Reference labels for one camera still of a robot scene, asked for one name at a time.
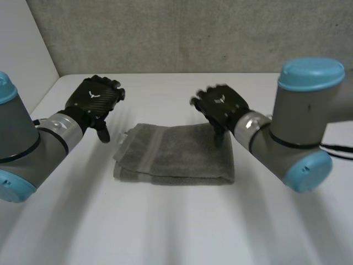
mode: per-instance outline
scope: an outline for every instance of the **light blue joint cap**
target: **light blue joint cap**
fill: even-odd
[[[16,96],[17,88],[7,74],[0,72],[0,105],[14,99]]]
[[[25,179],[0,169],[0,199],[21,203],[36,192],[36,187]]]
[[[345,76],[344,66],[329,58],[300,58],[282,67],[279,87],[294,92],[313,92],[339,84]]]
[[[332,159],[325,151],[312,153],[295,163],[283,178],[283,183],[303,193],[319,186],[332,170]]]

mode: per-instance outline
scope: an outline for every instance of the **white wall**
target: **white wall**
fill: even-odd
[[[0,0],[0,71],[31,113],[58,74],[25,0]]]

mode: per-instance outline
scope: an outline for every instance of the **towel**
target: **towel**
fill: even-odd
[[[216,144],[210,124],[165,127],[137,124],[114,156],[114,177],[160,185],[234,182],[231,136]]]

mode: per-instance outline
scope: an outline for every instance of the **black cable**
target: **black cable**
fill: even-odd
[[[331,149],[334,151],[353,153],[353,147],[350,147],[350,146],[327,145],[327,144],[321,144],[321,146],[325,147],[326,149]]]
[[[331,153],[331,152],[327,152],[330,156],[336,157],[336,158],[340,158],[340,159],[345,159],[345,160],[351,160],[353,161],[353,157],[347,157],[347,156],[340,156],[340,155],[336,155],[335,153]]]

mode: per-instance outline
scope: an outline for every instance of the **black ring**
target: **black ring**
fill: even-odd
[[[37,128],[38,130],[40,131],[44,131],[46,133],[49,133],[51,134],[52,136],[54,136],[61,144],[62,146],[64,147],[65,149],[65,153],[66,155],[68,155],[68,146],[67,146],[67,143],[65,142],[65,140],[59,135],[57,134],[56,132],[53,132],[52,130],[49,130],[47,128],[43,128],[43,127],[40,127],[40,128]]]
[[[289,147],[289,148],[294,148],[294,149],[312,149],[312,148],[319,147],[321,144],[321,142],[318,142],[316,144],[311,144],[311,145],[292,144],[290,142],[286,142],[286,141],[279,139],[271,131],[270,131],[270,136],[271,136],[272,140],[274,140],[276,143],[283,145],[283,146],[286,146],[286,147]]]
[[[260,129],[259,130],[257,130],[254,134],[253,134],[253,136],[252,136],[252,138],[250,139],[250,141],[249,141],[249,152],[252,154],[253,153],[253,143],[254,143],[254,140],[255,140],[255,136],[258,134],[258,132],[260,132],[260,131],[263,131],[265,128],[267,128],[268,126],[270,126],[270,124],[271,123],[266,123],[266,124],[264,124],[263,126],[261,126],[260,127]]]
[[[35,141],[35,143],[30,148],[28,148],[27,150],[25,150],[21,153],[18,153],[17,155],[13,155],[13,156],[9,156],[9,157],[0,159],[0,164],[15,161],[17,159],[20,159],[20,158],[32,153],[39,146],[40,141],[41,141],[40,134],[38,134],[38,139]]]

